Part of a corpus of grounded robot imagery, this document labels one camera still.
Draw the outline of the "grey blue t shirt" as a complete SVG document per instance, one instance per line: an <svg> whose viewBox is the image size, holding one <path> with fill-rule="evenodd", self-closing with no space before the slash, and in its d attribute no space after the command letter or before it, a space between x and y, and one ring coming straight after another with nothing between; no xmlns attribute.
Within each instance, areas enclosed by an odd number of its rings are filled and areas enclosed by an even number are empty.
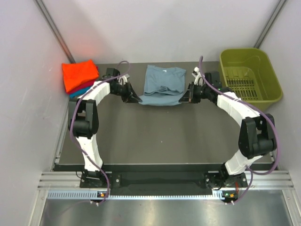
<svg viewBox="0 0 301 226"><path fill-rule="evenodd" d="M161 68L148 65L141 105L175 106L185 91L186 70L179 67Z"/></svg>

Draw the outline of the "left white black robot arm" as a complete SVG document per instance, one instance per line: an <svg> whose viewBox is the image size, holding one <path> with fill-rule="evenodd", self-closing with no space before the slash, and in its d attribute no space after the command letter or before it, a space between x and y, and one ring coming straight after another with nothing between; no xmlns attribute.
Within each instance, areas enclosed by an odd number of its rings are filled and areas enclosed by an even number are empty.
<svg viewBox="0 0 301 226"><path fill-rule="evenodd" d="M109 94L120 96L124 103L141 102L128 79L127 73L121 74L115 68L107 68L106 74L100 80L95 81L79 97L69 100L70 137L84 157L84 169L80 177L81 188L99 188L109 184L109 178L102 169L103 160L99 154L96 138L99 129L97 106Z"/></svg>

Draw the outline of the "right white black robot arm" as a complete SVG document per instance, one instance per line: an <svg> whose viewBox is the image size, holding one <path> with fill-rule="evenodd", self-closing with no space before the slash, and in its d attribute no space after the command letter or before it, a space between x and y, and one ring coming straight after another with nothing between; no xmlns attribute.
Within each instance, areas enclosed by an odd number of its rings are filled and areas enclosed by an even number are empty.
<svg viewBox="0 0 301 226"><path fill-rule="evenodd" d="M214 179L207 179L208 187L231 186L238 182L244 171L255 161L277 148L275 122L270 114L263 114L242 101L229 87L223 87L218 72L202 73L194 68L195 80L179 100L181 103L197 104L207 99L224 110L240 126L238 150L219 169Z"/></svg>

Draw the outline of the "magenta folded t shirt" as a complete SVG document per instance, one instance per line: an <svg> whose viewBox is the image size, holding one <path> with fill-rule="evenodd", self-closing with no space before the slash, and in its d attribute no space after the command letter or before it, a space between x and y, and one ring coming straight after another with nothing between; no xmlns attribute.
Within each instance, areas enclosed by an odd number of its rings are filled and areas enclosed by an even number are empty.
<svg viewBox="0 0 301 226"><path fill-rule="evenodd" d="M97 66L89 66L85 70L82 70L82 76L80 77L82 80L80 84L68 92L69 95L73 95L76 92L79 92L82 89L91 87L96 79L99 77L98 67Z"/></svg>

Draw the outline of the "teal folded t shirt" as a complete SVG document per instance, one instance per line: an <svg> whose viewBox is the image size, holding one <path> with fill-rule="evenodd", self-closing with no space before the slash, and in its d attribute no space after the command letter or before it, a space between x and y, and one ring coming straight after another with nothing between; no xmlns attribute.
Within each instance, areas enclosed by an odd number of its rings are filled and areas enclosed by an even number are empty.
<svg viewBox="0 0 301 226"><path fill-rule="evenodd" d="M70 98L75 98L75 97L81 96L81 95L85 94L90 88L91 88L91 86L90 86L90 87L83 88L83 89L80 89L80 90L78 90L78 91L75 91L74 93L71 93L71 94L69 95L69 97L70 97Z"/></svg>

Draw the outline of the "olive green plastic basket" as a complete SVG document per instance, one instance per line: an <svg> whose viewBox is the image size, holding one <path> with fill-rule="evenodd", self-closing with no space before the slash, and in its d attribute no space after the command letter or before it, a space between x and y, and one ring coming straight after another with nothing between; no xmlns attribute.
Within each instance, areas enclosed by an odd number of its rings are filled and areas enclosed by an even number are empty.
<svg viewBox="0 0 301 226"><path fill-rule="evenodd" d="M283 91L268 55L257 48L230 48L221 52L219 72L223 86L261 111L280 101Z"/></svg>

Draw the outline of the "orange folded t shirt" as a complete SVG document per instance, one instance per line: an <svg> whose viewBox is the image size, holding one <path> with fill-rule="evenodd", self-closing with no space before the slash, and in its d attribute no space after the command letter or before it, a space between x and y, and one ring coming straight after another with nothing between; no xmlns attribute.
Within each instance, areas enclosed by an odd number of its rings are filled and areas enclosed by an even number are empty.
<svg viewBox="0 0 301 226"><path fill-rule="evenodd" d="M99 72L92 59L81 63L62 64L63 82L66 93L71 93L82 84L95 81Z"/></svg>

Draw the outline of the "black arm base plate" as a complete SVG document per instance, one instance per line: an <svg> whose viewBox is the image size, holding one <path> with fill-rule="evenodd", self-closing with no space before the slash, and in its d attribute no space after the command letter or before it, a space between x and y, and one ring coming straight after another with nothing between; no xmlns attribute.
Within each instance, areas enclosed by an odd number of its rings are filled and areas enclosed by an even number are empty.
<svg viewBox="0 0 301 226"><path fill-rule="evenodd" d="M130 185L196 185L203 189L223 187L247 187L244 173L223 178L217 172L114 172L104 176L96 172L94 176L83 173L80 179L81 188L111 189L128 187Z"/></svg>

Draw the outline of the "aluminium frame rail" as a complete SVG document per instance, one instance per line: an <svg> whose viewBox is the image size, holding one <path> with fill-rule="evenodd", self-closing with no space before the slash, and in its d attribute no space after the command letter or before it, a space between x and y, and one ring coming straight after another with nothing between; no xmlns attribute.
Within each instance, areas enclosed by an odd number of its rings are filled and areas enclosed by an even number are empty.
<svg viewBox="0 0 301 226"><path fill-rule="evenodd" d="M219 185L217 172L107 172L111 188L119 188L127 184L139 185L197 185L206 188L208 183L216 189ZM97 187L106 188L105 176L100 174L100 179L86 178L76 172L43 172L38 183L39 189L73 189ZM255 190L286 190L293 189L293 182L287 171L274 171L268 175L256 175L246 171L238 180L239 189L248 186Z"/></svg>

